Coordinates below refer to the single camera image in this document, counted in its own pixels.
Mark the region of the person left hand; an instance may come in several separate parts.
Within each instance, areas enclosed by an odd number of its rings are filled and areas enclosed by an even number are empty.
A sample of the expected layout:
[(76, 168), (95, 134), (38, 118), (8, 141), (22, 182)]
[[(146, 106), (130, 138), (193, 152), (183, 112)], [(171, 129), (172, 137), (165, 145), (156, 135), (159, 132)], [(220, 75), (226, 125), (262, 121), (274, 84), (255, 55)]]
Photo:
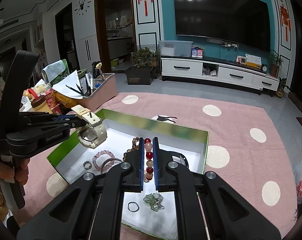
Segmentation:
[(25, 185), (28, 181), (28, 164), (30, 159), (22, 159), (18, 162), (18, 168), (13, 169), (6, 164), (0, 162), (0, 178), (13, 179), (15, 178), (20, 185)]

